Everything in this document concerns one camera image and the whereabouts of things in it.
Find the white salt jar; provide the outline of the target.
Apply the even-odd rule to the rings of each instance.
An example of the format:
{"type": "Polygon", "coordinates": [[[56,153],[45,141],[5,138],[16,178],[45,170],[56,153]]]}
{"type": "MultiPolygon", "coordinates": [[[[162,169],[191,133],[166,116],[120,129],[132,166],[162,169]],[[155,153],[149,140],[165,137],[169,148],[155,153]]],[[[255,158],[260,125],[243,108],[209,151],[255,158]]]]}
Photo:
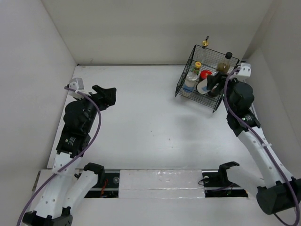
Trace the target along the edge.
{"type": "Polygon", "coordinates": [[[208,85],[208,79],[204,79],[202,80],[201,82],[199,82],[197,85],[196,85],[196,90],[199,94],[206,94],[208,93],[209,91],[211,91],[210,89],[207,89],[207,85],[208,85]]]}
{"type": "Polygon", "coordinates": [[[198,75],[195,72],[189,72],[186,76],[183,89],[187,93],[191,93],[194,89],[195,83],[198,80],[198,75]]]}

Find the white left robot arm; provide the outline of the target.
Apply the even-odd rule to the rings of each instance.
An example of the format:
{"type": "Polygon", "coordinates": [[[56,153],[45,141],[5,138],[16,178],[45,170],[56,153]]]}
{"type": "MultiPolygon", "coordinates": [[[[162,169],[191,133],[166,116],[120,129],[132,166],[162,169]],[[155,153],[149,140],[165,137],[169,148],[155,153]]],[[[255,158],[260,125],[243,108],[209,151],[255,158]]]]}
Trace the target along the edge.
{"type": "Polygon", "coordinates": [[[76,182],[75,171],[98,136],[101,111],[116,103],[116,88],[92,87],[94,93],[65,86],[74,101],[65,107],[64,126],[56,148],[52,175],[35,191],[22,210],[17,224],[70,226],[73,213],[93,186],[105,180],[104,167],[88,163],[76,182]]]}

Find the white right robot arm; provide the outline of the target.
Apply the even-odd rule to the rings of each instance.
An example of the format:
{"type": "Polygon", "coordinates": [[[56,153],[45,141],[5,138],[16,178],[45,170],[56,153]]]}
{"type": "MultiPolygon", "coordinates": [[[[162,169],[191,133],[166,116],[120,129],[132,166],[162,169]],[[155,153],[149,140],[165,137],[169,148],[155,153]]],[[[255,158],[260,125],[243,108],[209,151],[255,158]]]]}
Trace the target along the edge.
{"type": "Polygon", "coordinates": [[[236,184],[253,194],[267,215],[296,208],[296,218],[300,219],[301,181],[277,158],[258,119],[250,110],[254,101],[253,88],[233,76],[217,73],[207,77],[207,89],[222,95],[227,123],[247,148],[262,175],[258,178],[244,171],[239,163],[231,161],[221,164],[213,179],[223,186],[236,184]]]}

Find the red lid jar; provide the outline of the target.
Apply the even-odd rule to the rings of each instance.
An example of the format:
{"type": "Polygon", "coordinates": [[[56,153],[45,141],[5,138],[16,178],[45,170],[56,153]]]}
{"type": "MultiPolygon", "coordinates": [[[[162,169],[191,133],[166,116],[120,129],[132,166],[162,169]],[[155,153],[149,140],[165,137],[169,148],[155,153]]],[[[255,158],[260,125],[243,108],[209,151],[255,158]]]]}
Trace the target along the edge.
{"type": "Polygon", "coordinates": [[[212,75],[212,72],[210,70],[202,70],[199,74],[199,80],[203,81],[207,79],[208,75],[212,75]]]}
{"type": "MultiPolygon", "coordinates": [[[[220,72],[216,71],[212,74],[213,76],[215,75],[220,75],[220,72]]],[[[218,87],[219,84],[217,84],[211,91],[209,91],[207,94],[210,96],[210,97],[216,97],[217,94],[215,92],[215,89],[218,87]]]]}

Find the yellow cap sauce bottle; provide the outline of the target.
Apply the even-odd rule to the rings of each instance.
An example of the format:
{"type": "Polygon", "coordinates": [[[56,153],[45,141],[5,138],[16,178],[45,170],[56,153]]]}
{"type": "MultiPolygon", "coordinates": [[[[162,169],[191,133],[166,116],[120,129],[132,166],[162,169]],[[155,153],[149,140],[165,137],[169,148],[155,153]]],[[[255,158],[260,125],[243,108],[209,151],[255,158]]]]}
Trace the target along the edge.
{"type": "Polygon", "coordinates": [[[201,66],[202,64],[200,62],[196,62],[191,71],[194,72],[195,74],[199,74],[201,66]]]}

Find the dark soy sauce bottle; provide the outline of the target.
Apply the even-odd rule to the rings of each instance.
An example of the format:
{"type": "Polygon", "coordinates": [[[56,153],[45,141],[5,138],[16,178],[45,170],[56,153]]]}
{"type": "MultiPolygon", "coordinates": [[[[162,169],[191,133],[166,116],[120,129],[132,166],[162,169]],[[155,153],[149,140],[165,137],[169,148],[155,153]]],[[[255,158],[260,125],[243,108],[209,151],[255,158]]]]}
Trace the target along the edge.
{"type": "Polygon", "coordinates": [[[223,58],[223,60],[217,65],[216,70],[218,72],[222,72],[227,74],[230,68],[230,60],[232,58],[232,53],[227,52],[223,58]]]}

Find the clear glass oil bottle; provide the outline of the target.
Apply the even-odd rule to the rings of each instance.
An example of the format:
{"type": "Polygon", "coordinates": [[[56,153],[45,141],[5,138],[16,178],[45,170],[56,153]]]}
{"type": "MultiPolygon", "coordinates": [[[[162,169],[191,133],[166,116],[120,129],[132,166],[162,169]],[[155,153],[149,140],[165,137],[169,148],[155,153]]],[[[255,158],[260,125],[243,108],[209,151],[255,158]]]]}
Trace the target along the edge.
{"type": "Polygon", "coordinates": [[[199,54],[199,62],[200,63],[203,63],[206,58],[206,50],[207,50],[208,45],[209,45],[209,36],[207,36],[206,39],[204,41],[202,41],[200,54],[199,54]]]}

